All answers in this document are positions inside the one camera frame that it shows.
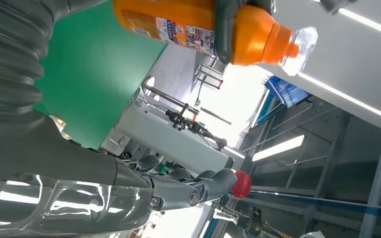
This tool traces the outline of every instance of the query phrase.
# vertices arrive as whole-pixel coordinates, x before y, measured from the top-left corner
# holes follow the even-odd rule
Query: fluorescent light
[[[356,21],[358,21],[360,23],[363,23],[363,24],[365,24],[367,26],[370,26],[370,27],[372,27],[372,28],[374,28],[374,29],[376,29],[376,30],[381,32],[381,25],[379,23],[377,23],[377,22],[374,22],[374,21],[372,21],[370,19],[367,19],[367,18],[365,18],[363,16],[355,14],[352,11],[349,11],[349,10],[344,9],[344,8],[341,8],[338,11],[339,11],[339,13],[341,13],[341,14],[343,14],[345,16],[348,16],[348,17],[350,17],[353,20],[356,20]]]
[[[275,155],[293,148],[296,148],[303,143],[303,139],[305,138],[305,135],[297,136],[296,138],[287,140],[281,144],[272,146],[271,148],[268,148],[266,150],[262,150],[260,152],[257,152],[254,155],[254,158],[252,161],[257,161],[266,157],[269,157],[271,155]]]
[[[336,95],[338,95],[338,96],[340,96],[340,97],[342,97],[342,98],[344,98],[344,99],[346,99],[346,100],[348,100],[348,101],[350,101],[350,102],[352,102],[354,104],[357,104],[358,106],[360,106],[360,107],[362,107],[362,108],[364,108],[366,110],[369,110],[372,113],[375,113],[375,114],[381,116],[381,111],[379,111],[376,108],[373,108],[373,107],[371,107],[371,106],[369,106],[369,105],[367,105],[367,104],[365,104],[365,103],[363,103],[363,102],[361,102],[361,101],[359,101],[359,100],[357,100],[357,99],[355,99],[353,97],[350,97],[347,94],[345,94],[343,92],[340,92],[340,91],[336,90],[335,88],[333,88],[333,87],[331,87],[329,85],[326,85],[326,84],[320,82],[319,80],[314,79],[314,78],[312,78],[312,77],[310,77],[310,76],[308,76],[308,75],[306,75],[306,74],[304,74],[302,72],[299,72],[298,75],[300,77],[304,78],[305,80],[307,80],[307,81],[309,81],[311,83],[314,83],[314,84],[316,84],[317,86],[319,86],[319,87],[321,87],[323,89],[328,90],[331,93],[334,93],[334,94],[336,94]]]
[[[239,152],[233,150],[232,148],[230,148],[230,147],[228,147],[228,146],[224,147],[224,149],[227,150],[227,151],[230,151],[232,154],[237,155],[237,156],[239,156],[239,157],[242,158],[242,159],[245,158],[244,155],[240,154]]]

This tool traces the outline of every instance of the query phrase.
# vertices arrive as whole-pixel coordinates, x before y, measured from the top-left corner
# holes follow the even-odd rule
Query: metal frame
[[[376,168],[375,178],[373,180],[372,190],[367,205],[379,206],[381,203],[381,156],[379,157],[378,167]],[[371,238],[376,225],[377,212],[374,209],[364,215],[360,231],[360,238]]]
[[[290,212],[294,213],[297,215],[305,215],[305,208],[300,208],[300,207],[294,207],[294,206],[289,206],[289,205],[283,205],[283,204],[278,204],[278,203],[273,203],[273,202],[266,202],[266,201],[261,201],[258,199],[252,199],[252,198],[244,198],[244,202],[252,203],[255,205],[260,205],[264,207],[269,207],[273,208],[276,210],[284,211],[284,212]],[[348,218],[343,218],[343,217],[338,217],[334,215],[329,215],[323,212],[315,212],[313,214],[313,218],[318,220],[318,221],[323,221],[326,223],[334,224],[340,227],[345,227],[349,228],[355,231],[359,231],[361,227],[361,222],[348,219]],[[376,226],[375,227],[375,235],[381,237],[381,226]]]
[[[327,110],[315,117],[314,119],[323,115],[324,113],[327,113],[330,110]],[[285,188],[283,187],[265,187],[265,186],[252,186],[252,191],[260,191],[262,192],[269,192],[269,193],[281,193],[281,194],[297,194],[297,195],[304,195],[305,197],[310,197],[312,199],[321,199],[325,198],[325,196],[329,195],[328,194],[328,189],[329,189],[329,183],[330,183],[330,178],[333,174],[333,171],[335,169],[335,166],[338,162],[338,157],[341,152],[342,148],[342,143],[344,141],[344,137],[347,131],[348,124],[350,122],[350,118],[352,115],[349,113],[342,111],[340,119],[339,119],[339,129],[338,129],[338,135],[337,137],[332,141],[331,147],[329,149],[328,155],[327,156],[320,156],[304,161],[297,161],[293,164],[287,164],[286,166],[291,166],[292,167],[292,174],[289,177],[289,180],[287,182],[287,186]],[[289,130],[286,130],[284,132],[279,133],[278,135],[275,135],[269,139],[264,139],[263,142],[258,143],[250,148],[255,148],[256,146],[263,145],[264,142],[271,140],[283,133],[286,133],[296,127],[299,127],[299,125],[296,125]],[[291,183],[292,176],[294,175],[294,172],[297,168],[297,165],[299,163],[303,162],[308,162],[308,161],[313,161],[317,159],[325,158],[326,163],[323,167],[322,174],[320,176],[319,182],[317,184],[316,189],[296,189],[296,188],[290,188],[289,185]],[[363,193],[349,193],[349,192],[343,192],[343,193],[334,193],[332,194],[333,197],[336,199],[349,199],[355,197],[356,200],[362,200],[366,201],[367,200],[367,195]],[[381,203],[381,156],[379,158],[379,163],[378,167],[376,170],[375,174],[375,179],[373,182],[373,186],[371,189],[371,193],[369,196],[368,200],[368,206],[366,209],[366,213],[364,215],[364,220],[363,222],[361,221],[356,221],[356,220],[351,220],[343,217],[338,217],[334,215],[329,215],[326,213],[323,213],[320,211],[320,208],[317,207],[316,205],[310,205],[307,208],[299,208],[299,207],[292,207],[288,205],[283,205],[283,204],[278,204],[278,203],[271,203],[271,202],[265,202],[261,201],[258,199],[253,199],[253,198],[245,198],[243,199],[246,202],[250,202],[253,204],[258,204],[261,206],[266,206],[274,209],[278,209],[281,211],[286,211],[286,212],[291,212],[291,213],[296,213],[299,215],[304,216],[305,220],[305,226],[303,227],[302,233],[308,233],[311,232],[317,221],[324,221],[328,223],[332,223],[338,226],[346,227],[349,229],[353,229],[356,231],[360,232],[361,238],[371,238],[374,235],[381,236],[381,226],[376,226],[376,219],[377,219],[377,206],[380,205]]]

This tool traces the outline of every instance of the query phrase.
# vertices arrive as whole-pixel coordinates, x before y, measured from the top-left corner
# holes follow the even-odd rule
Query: green panel
[[[43,102],[35,109],[60,117],[65,132],[98,148],[166,44],[131,34],[112,3],[61,20],[37,80]]]

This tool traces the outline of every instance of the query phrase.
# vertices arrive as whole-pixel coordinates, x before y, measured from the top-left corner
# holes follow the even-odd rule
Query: bottle
[[[114,0],[120,24],[139,35],[215,56],[215,0]],[[318,34],[293,31],[264,9],[244,5],[236,15],[232,64],[277,63],[289,75],[303,69]]]

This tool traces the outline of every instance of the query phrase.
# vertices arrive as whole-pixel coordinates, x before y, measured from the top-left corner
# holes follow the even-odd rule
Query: steel pipe
[[[370,191],[368,206],[379,206],[381,204],[381,156],[376,168],[372,190]],[[359,238],[371,238],[375,229],[377,212],[370,212],[364,215]]]
[[[151,87],[151,86],[148,86],[148,85],[146,85],[145,83],[144,83],[143,87],[144,87],[145,89],[148,89],[148,90],[150,90],[151,92],[157,94],[157,95],[160,96],[161,98],[164,98],[164,99],[166,99],[167,101],[169,101],[169,102],[171,102],[171,103],[173,103],[173,104],[175,104],[175,105],[177,105],[177,106],[179,106],[179,107],[181,107],[181,108],[184,108],[184,107],[185,107],[185,103],[184,103],[184,102],[182,102],[182,101],[180,101],[180,100],[178,100],[178,99],[176,99],[176,98],[174,98],[174,97],[168,95],[167,93],[164,93],[164,92],[162,92],[162,91],[160,91],[160,90],[158,90],[158,89],[156,89],[156,88],[153,88],[153,87]],[[190,111],[191,113],[195,114],[195,115],[198,115],[198,114],[199,114],[198,109],[195,109],[195,108],[193,108],[193,107],[189,107],[189,106],[188,106],[187,110]]]

